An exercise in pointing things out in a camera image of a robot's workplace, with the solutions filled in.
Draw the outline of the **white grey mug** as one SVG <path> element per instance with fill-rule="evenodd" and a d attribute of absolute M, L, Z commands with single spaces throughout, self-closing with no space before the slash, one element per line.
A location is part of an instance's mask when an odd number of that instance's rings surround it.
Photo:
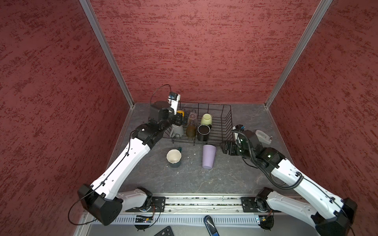
<path fill-rule="evenodd" d="M 170 132 L 171 138 L 181 138 L 184 136 L 184 127 L 182 125 L 172 125 L 172 129 Z"/>

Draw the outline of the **clear glass cup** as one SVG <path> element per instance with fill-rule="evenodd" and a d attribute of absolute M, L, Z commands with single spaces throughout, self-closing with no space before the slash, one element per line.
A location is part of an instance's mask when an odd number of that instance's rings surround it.
<path fill-rule="evenodd" d="M 188 117 L 188 125 L 197 126 L 197 113 L 190 112 Z"/>

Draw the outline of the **olive glass cup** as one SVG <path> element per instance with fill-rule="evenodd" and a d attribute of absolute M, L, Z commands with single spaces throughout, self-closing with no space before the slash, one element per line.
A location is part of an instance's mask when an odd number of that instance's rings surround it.
<path fill-rule="evenodd" d="M 194 139 L 196 137 L 196 126 L 195 125 L 188 125 L 187 130 L 186 130 L 186 135 L 189 139 Z"/>

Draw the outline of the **purple cup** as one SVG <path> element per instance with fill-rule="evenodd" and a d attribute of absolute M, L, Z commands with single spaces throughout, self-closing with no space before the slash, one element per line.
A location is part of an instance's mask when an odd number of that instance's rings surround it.
<path fill-rule="evenodd" d="M 213 145 L 204 145 L 202 151 L 202 167 L 212 169 L 216 157 L 217 148 Z"/>

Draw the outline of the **black mug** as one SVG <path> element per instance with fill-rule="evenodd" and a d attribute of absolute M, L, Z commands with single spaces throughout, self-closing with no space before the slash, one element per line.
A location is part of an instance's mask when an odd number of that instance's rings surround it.
<path fill-rule="evenodd" d="M 201 124 L 197 128 L 197 139 L 199 141 L 207 142 L 209 140 L 210 132 L 211 132 L 210 126 L 206 124 Z"/>

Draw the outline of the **light green mug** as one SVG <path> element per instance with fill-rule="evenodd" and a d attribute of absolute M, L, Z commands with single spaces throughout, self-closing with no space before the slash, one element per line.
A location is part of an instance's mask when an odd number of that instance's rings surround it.
<path fill-rule="evenodd" d="M 211 114 L 204 114 L 201 118 L 201 124 L 212 127 L 213 116 Z"/>

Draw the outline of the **dark green mug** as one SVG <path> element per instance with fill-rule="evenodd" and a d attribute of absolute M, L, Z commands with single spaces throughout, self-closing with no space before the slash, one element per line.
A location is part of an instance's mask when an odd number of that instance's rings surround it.
<path fill-rule="evenodd" d="M 181 165 L 182 148 L 178 147 L 170 150 L 166 155 L 166 159 L 170 167 L 178 168 Z"/>

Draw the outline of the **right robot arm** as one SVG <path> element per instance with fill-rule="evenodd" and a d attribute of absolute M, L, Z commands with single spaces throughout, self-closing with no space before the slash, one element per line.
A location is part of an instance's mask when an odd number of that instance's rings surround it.
<path fill-rule="evenodd" d="M 312 226 L 320 236 L 346 236 L 353 232 L 357 203 L 331 193 L 297 169 L 282 153 L 264 147 L 258 136 L 249 131 L 234 129 L 234 141 L 221 145 L 223 153 L 250 160 L 278 189 L 295 190 L 305 202 L 263 188 L 255 197 L 261 212 L 280 211 Z"/>

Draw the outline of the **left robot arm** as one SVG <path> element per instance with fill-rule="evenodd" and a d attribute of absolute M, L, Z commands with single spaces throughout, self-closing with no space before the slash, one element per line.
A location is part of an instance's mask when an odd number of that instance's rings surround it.
<path fill-rule="evenodd" d="M 119 190 L 137 165 L 162 138 L 172 125 L 181 125 L 178 113 L 179 99 L 157 101 L 150 106 L 147 123 L 138 126 L 129 137 L 129 143 L 111 166 L 92 184 L 83 184 L 78 190 L 79 202 L 102 225 L 111 224 L 122 211 L 149 207 L 152 194 L 145 188 L 119 194 Z"/>

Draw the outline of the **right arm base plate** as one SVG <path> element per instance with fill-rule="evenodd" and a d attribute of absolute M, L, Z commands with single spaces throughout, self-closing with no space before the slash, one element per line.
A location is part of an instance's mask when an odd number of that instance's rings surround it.
<path fill-rule="evenodd" d="M 241 197 L 241 206 L 244 213 L 274 213 L 280 212 L 272 210 L 265 197 Z"/>

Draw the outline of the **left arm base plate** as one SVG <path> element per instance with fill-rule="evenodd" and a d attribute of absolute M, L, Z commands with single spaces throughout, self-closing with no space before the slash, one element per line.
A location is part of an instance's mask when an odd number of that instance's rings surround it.
<path fill-rule="evenodd" d="M 138 212 L 154 212 L 155 210 L 164 212 L 166 197 L 153 196 L 148 197 Z"/>

